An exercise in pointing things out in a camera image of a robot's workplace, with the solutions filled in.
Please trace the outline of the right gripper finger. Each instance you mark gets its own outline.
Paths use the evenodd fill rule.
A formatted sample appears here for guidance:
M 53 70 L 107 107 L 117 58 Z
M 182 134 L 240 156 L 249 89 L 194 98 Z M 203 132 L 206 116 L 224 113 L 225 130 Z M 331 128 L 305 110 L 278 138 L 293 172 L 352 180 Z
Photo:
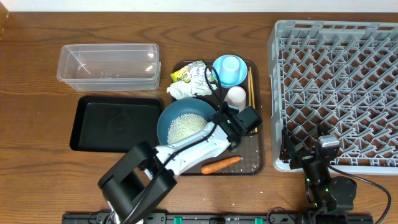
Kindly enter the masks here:
M 282 130 L 282 144 L 280 148 L 279 159 L 282 161 L 287 161 L 295 157 L 296 151 L 292 140 L 285 129 Z
M 327 136 L 328 131 L 321 124 L 317 124 L 317 134 L 319 137 Z

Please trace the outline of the pink cup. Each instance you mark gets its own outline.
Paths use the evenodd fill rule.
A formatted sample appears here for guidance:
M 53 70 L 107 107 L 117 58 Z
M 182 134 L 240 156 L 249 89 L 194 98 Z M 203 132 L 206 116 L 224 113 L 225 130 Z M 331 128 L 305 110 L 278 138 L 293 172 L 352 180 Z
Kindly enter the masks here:
M 224 99 L 230 106 L 237 107 L 242 111 L 246 107 L 246 92 L 240 86 L 230 88 Z

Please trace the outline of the pile of white rice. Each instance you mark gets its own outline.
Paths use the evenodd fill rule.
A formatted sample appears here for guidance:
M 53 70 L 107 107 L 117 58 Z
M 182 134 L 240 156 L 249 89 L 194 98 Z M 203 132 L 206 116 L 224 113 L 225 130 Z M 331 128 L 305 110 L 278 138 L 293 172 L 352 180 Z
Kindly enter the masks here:
M 167 143 L 173 144 L 201 131 L 206 123 L 202 116 L 193 113 L 186 113 L 173 119 L 168 129 Z

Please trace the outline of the dark blue bowl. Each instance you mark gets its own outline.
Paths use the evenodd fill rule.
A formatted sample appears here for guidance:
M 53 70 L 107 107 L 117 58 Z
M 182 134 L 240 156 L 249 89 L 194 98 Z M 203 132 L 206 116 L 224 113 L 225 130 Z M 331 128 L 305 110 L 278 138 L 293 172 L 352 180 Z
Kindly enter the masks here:
M 187 113 L 193 113 L 209 119 L 216 110 L 205 101 L 197 98 L 185 98 L 168 105 L 161 113 L 157 123 L 157 137 L 160 145 L 167 145 L 169 127 L 175 118 Z

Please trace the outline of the light blue cup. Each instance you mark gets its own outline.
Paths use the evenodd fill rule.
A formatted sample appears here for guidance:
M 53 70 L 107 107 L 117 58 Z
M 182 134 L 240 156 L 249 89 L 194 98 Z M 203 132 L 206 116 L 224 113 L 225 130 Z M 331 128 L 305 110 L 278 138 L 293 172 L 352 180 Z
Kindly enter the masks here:
M 220 81 L 224 85 L 234 85 L 239 80 L 240 62 L 232 56 L 222 56 L 220 59 Z

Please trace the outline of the orange carrot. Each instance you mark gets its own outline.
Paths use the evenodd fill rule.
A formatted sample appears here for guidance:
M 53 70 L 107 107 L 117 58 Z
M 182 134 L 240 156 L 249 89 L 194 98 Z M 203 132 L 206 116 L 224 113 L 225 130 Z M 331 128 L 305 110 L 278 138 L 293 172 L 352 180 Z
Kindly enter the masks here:
M 201 168 L 201 173 L 204 175 L 214 173 L 216 171 L 224 169 L 225 167 L 228 167 L 232 164 L 239 162 L 241 159 L 242 159 L 241 156 L 234 156 L 217 162 L 213 162 L 211 164 L 204 165 Z

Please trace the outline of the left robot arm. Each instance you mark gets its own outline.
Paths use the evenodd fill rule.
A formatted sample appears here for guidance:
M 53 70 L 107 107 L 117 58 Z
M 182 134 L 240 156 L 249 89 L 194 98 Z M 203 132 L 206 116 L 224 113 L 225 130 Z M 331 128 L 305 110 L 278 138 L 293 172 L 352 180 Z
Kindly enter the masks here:
M 143 220 L 176 186 L 177 177 L 227 149 L 261 126 L 261 115 L 252 107 L 235 114 L 223 104 L 204 128 L 178 142 L 150 147 L 135 145 L 98 181 L 116 223 Z

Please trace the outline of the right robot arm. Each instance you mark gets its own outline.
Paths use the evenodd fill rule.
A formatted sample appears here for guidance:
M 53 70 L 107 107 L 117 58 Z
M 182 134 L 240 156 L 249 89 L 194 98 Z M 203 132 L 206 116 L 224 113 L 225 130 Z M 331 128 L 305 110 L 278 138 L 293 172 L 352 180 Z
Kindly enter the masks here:
M 289 162 L 290 169 L 302 169 L 308 201 L 314 204 L 295 223 L 348 223 L 347 212 L 354 208 L 357 184 L 344 176 L 332 177 L 328 166 L 338 155 L 340 142 L 317 126 L 318 139 L 312 149 L 295 150 L 286 130 L 282 130 L 279 159 Z

